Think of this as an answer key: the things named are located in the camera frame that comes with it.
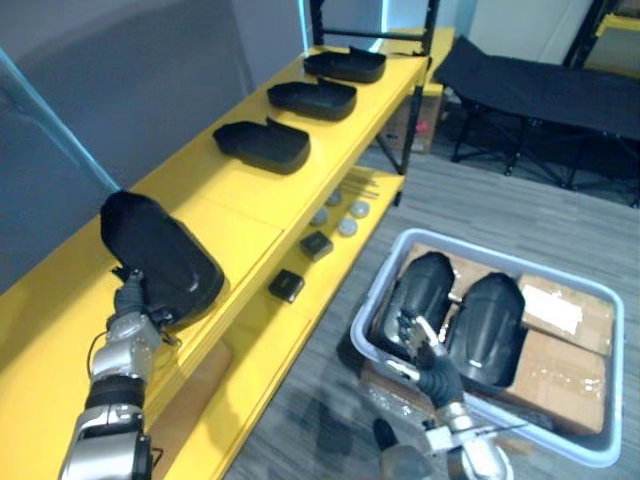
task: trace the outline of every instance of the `robotic hand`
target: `robotic hand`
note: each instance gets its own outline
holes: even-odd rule
[[[411,311],[402,310],[398,322],[417,370],[395,361],[387,365],[431,398],[442,424],[426,432],[431,453],[447,452],[452,479],[513,479],[509,459],[492,440],[498,429],[482,427],[471,417],[460,375],[438,335],[424,317]]]
[[[116,291],[106,344],[96,352],[91,389],[59,480],[150,480],[151,439],[144,435],[145,387],[163,342],[145,313],[141,272]]]

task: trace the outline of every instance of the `black cable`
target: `black cable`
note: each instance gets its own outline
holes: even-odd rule
[[[105,330],[104,332],[101,332],[93,337],[93,340],[91,341],[91,346],[89,347],[89,351],[87,352],[87,376],[89,377],[89,380],[91,380],[91,354],[93,353],[93,349],[96,346],[96,342],[98,341],[98,339],[106,334],[107,331]]]
[[[518,428],[528,427],[529,425],[531,425],[529,422],[525,422],[525,423],[520,423],[518,425],[509,425],[508,427],[494,427],[492,432],[494,433],[506,432],[508,430],[516,430]]]

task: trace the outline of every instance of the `gray carpet floor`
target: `gray carpet floor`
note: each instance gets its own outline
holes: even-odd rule
[[[372,148],[361,163],[386,167]],[[294,366],[228,471],[236,479],[375,479],[371,425],[388,418],[401,441],[411,416],[372,402],[345,339],[363,293],[403,230],[422,227],[604,283],[626,307],[622,454],[592,470],[534,448],[510,453],[516,478],[640,477],[640,213],[624,205],[434,156],[413,156],[402,204],[391,208],[338,290]],[[446,478],[436,465],[434,478]]]

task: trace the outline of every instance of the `shelf board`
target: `shelf board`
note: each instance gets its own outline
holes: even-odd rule
[[[422,58],[389,57],[380,80],[357,85],[353,113],[329,122],[268,104],[266,89],[271,85],[314,81],[304,74],[303,59],[293,61],[133,187],[181,219],[228,279],[215,305],[177,333],[180,348],[159,355],[145,404],[148,424],[276,268],[407,88],[418,81],[424,65]],[[264,122],[267,115],[311,136],[309,158],[293,174],[247,166],[223,155],[211,138],[222,124]],[[0,423],[13,432],[12,448],[0,454],[3,478],[57,475],[88,393],[84,365],[89,344],[113,313],[119,286],[109,273],[114,265],[94,218],[0,297]],[[43,398],[49,407],[43,408]],[[47,452],[38,462],[30,454],[34,438]]]
[[[289,268],[305,279],[305,286],[293,304],[271,296],[265,284],[238,315],[223,337],[233,351],[230,370],[166,480],[208,480],[226,472],[402,187],[403,177],[397,175],[361,167],[352,172],[375,180],[378,186],[367,186],[366,190],[378,192],[379,197],[374,200],[343,193],[342,203],[329,209],[330,220],[321,229],[331,238],[334,249],[317,262],[302,255],[297,245],[292,247],[279,268]],[[366,218],[357,220],[359,229],[355,236],[341,237],[335,226],[356,199],[368,202],[371,211]],[[309,227],[305,234],[314,230]]]

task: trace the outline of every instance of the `cot leg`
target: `cot leg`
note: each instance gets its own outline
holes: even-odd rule
[[[451,157],[451,161],[453,163],[460,163],[460,158],[458,153],[460,150],[460,145],[462,145],[462,143],[467,139],[467,136],[469,135],[469,129],[471,128],[471,121],[473,120],[474,116],[475,116],[475,113],[467,109],[467,118],[464,121],[464,125],[462,125],[462,130],[460,131],[460,135],[458,136],[458,140],[456,141],[456,146],[453,149],[453,156]]]
[[[532,121],[528,118],[523,118],[520,123],[520,131],[518,132],[518,143],[516,144],[516,149],[509,157],[509,163],[507,164],[507,168],[504,171],[504,174],[507,177],[511,176],[513,173],[513,169],[516,168],[516,163],[522,156],[522,150],[524,148],[525,140],[527,139],[527,134],[529,133],[529,127],[531,126]]]

